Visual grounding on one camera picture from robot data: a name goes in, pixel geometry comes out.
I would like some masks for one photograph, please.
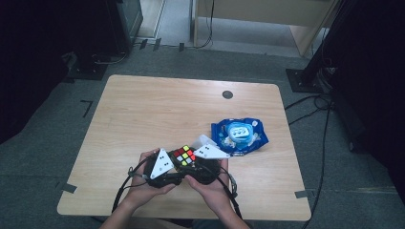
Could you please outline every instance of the black tape mark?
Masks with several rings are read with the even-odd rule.
[[[139,49],[140,49],[140,50],[145,49],[147,43],[148,43],[148,39],[142,40],[142,43],[140,44]]]
[[[161,38],[159,38],[158,40],[156,40],[156,42],[155,42],[155,46],[153,47],[153,51],[156,51],[156,50],[158,50],[158,49],[159,49],[159,46],[160,46],[160,41],[161,41]]]
[[[93,101],[87,101],[87,100],[80,100],[80,102],[87,102],[89,103],[89,106],[87,106],[86,112],[84,113],[83,117],[86,117],[87,113],[90,111],[90,108],[93,105]]]
[[[295,192],[295,197],[296,198],[306,198],[308,196],[307,191],[298,191]]]
[[[184,43],[180,43],[179,45],[179,52],[184,51]]]
[[[73,194],[76,189],[77,189],[76,186],[74,186],[74,185],[72,185],[72,184],[68,184],[68,183],[65,183],[65,184],[62,186],[62,190],[63,190],[63,191],[66,191],[66,192],[71,193],[71,194]]]

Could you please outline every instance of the left hand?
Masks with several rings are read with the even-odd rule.
[[[153,151],[142,153],[140,155],[139,162],[143,161],[148,156],[151,156],[154,153],[158,153],[159,151],[160,151],[160,149],[158,148]],[[136,171],[137,174],[143,174],[143,170],[145,168],[146,163],[150,163],[150,162],[146,161],[145,163],[143,163],[139,167],[139,169]],[[142,177],[134,176],[132,178],[131,186],[139,185],[144,182],[145,182],[145,180]],[[157,195],[167,194],[175,187],[176,187],[175,184],[168,184],[162,188],[155,188],[155,187],[149,186],[149,184],[146,183],[146,184],[140,185],[138,187],[131,187],[128,191],[127,196],[125,197],[125,200],[129,200],[128,202],[131,202],[131,204],[134,204],[133,205],[134,207],[138,208],[138,207],[144,205],[145,203],[147,203],[153,197],[155,197]]]

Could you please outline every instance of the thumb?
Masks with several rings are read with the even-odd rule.
[[[175,184],[168,184],[162,188],[160,188],[160,191],[162,194],[167,194],[168,192],[172,191],[176,187]]]
[[[199,182],[196,179],[194,179],[190,175],[186,175],[184,178],[187,181],[188,185],[190,185],[193,189],[198,189]]]

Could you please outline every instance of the white triangular piece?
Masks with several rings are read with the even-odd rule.
[[[158,158],[156,159],[155,166],[153,167],[151,179],[154,179],[167,171],[171,170],[175,165],[173,164],[170,156],[164,149],[160,149]]]
[[[230,158],[230,154],[227,154],[224,151],[219,150],[217,147],[210,144],[205,144],[198,150],[194,151],[194,155],[204,159]]]

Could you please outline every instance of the rubik's cube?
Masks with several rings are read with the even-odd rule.
[[[175,150],[173,156],[183,166],[189,165],[196,160],[196,156],[188,146],[183,146],[182,148]]]

